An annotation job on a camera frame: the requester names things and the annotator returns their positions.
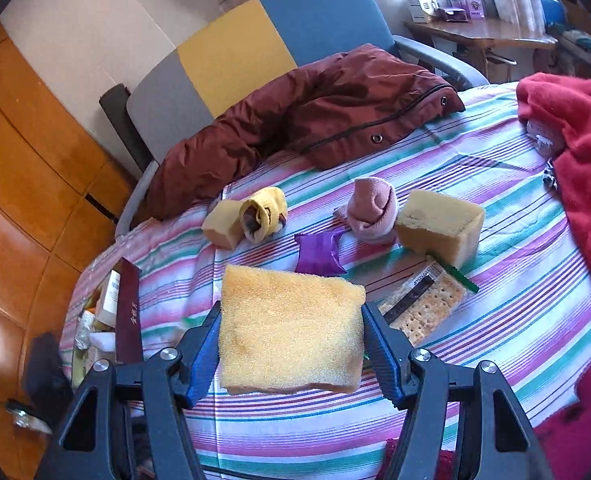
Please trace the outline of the gold lined storage box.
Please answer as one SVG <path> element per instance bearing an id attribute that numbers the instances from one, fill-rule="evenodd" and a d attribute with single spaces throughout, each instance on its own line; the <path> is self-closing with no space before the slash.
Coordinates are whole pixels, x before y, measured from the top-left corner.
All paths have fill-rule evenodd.
<path id="1" fill-rule="evenodd" d="M 143 362 L 139 316 L 140 269 L 121 258 L 94 289 L 76 321 L 71 384 L 76 389 L 99 360 Z"/>

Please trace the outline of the cracker packet green ends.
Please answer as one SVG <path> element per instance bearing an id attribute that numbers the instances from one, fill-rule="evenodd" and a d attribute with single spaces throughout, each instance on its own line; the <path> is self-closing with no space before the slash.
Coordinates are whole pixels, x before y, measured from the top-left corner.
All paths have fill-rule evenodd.
<path id="1" fill-rule="evenodd" d="M 384 321 L 418 347 L 479 286 L 455 266 L 429 255 L 423 266 L 378 304 Z"/>

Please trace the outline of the striped bed sheet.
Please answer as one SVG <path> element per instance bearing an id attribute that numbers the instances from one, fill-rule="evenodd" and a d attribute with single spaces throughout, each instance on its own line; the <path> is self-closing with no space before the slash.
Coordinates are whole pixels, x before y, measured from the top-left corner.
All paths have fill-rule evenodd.
<path id="1" fill-rule="evenodd" d="M 497 84 L 463 92 L 466 110 L 431 122 L 386 150 L 328 171 L 279 154 L 227 186 L 241 200 L 277 186 L 285 192 L 285 232 L 232 252 L 202 235 L 204 206 L 169 222 L 147 221 L 99 255 L 82 273 L 60 337 L 72 359 L 76 321 L 114 263 L 139 267 L 140 326 L 146 354 L 174 344 L 199 324 L 221 293 L 226 266 L 294 270 L 299 233 L 335 227 L 359 178 L 389 181 L 399 200 L 425 188 L 481 205 L 478 254 L 466 274 L 478 292 L 427 339 L 448 363 L 495 362 L 539 424 L 571 403 L 591 364 L 591 278 L 558 196 L 545 187 L 544 157 L 518 118 L 516 88 Z M 286 479 L 371 479 L 404 415 L 385 400 L 371 370 L 351 394 L 320 390 L 291 396 L 230 396 L 219 385 L 186 415 L 210 477 L 221 470 Z"/>

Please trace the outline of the thick yellow sponge block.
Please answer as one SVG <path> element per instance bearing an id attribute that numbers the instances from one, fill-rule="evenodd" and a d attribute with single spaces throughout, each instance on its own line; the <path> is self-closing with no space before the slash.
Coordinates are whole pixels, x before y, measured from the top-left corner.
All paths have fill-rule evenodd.
<path id="1" fill-rule="evenodd" d="M 449 195 L 413 190 L 397 215 L 394 229 L 402 246 L 437 255 L 460 269 L 477 253 L 484 209 Z"/>

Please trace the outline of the small yellow sponge piece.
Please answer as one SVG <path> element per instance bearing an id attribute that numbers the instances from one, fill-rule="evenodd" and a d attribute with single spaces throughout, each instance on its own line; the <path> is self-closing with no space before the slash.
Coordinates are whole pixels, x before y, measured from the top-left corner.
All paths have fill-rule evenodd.
<path id="1" fill-rule="evenodd" d="M 240 200 L 221 200 L 208 213 L 201 230 L 214 246 L 234 250 L 244 237 L 239 220 Z"/>

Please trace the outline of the purple wrapper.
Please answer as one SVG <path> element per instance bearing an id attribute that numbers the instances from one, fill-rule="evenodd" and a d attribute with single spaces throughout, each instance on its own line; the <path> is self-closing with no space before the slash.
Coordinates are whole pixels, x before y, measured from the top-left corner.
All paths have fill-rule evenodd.
<path id="1" fill-rule="evenodd" d="M 295 272 L 325 278 L 346 274 L 339 258 L 339 242 L 344 233 L 345 229 L 335 228 L 313 234 L 295 234 L 294 240 L 299 246 Z"/>

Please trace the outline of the pink rolled sock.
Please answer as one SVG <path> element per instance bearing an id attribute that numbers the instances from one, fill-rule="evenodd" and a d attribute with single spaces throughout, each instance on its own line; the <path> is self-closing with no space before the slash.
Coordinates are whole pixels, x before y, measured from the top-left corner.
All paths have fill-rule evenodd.
<path id="1" fill-rule="evenodd" d="M 386 180 L 367 177 L 354 181 L 350 200 L 333 215 L 359 242 L 388 245 L 395 241 L 394 225 L 399 213 L 395 188 Z"/>

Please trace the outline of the yellow rolled sock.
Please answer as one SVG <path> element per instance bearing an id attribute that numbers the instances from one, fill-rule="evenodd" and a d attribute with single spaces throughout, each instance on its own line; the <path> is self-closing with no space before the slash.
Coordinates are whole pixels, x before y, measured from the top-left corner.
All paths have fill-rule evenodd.
<path id="1" fill-rule="evenodd" d="M 285 193 L 276 186 L 261 188 L 241 204 L 239 221 L 245 238 L 254 244 L 279 232 L 286 226 L 288 205 Z"/>

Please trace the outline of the grey yellow blue chair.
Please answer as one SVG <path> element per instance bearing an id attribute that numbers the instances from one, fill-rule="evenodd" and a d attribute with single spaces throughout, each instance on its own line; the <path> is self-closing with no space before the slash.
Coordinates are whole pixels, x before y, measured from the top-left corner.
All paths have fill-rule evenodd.
<path id="1" fill-rule="evenodd" d="M 445 73 L 458 90 L 489 81 L 470 64 L 392 34 L 375 0 L 249 0 L 195 32 L 128 90 L 116 84 L 99 105 L 142 170 L 116 234 L 130 232 L 166 153 L 252 91 L 297 66 L 374 44 Z"/>

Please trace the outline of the maroon down jacket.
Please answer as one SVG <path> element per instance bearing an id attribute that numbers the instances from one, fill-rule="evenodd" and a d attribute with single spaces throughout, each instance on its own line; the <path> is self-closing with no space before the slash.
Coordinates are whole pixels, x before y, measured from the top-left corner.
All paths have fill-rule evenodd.
<path id="1" fill-rule="evenodd" d="M 363 44 L 290 70 L 175 144 L 150 183 L 146 211 L 175 218 L 280 151 L 327 170 L 464 108 L 440 76 Z"/>

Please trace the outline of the wooden desk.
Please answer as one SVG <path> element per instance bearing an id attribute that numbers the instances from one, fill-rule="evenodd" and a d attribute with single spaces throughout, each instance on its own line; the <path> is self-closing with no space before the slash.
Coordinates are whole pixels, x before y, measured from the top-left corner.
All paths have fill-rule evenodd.
<path id="1" fill-rule="evenodd" d="M 485 18 L 467 23 L 434 21 L 431 23 L 406 22 L 410 35 L 429 47 L 434 39 L 452 41 L 455 58 L 469 63 L 491 82 L 511 81 L 516 60 L 497 52 L 497 48 L 553 50 L 557 39 L 542 32 L 533 32 L 520 25 L 499 18 Z"/>

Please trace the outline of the purple box on desk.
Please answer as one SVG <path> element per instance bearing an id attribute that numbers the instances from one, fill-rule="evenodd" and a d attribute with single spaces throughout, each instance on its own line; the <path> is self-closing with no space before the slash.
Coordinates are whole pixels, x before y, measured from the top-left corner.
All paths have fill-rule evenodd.
<path id="1" fill-rule="evenodd" d="M 465 10 L 469 20 L 485 19 L 482 0 L 459 0 L 459 5 L 463 10 Z"/>

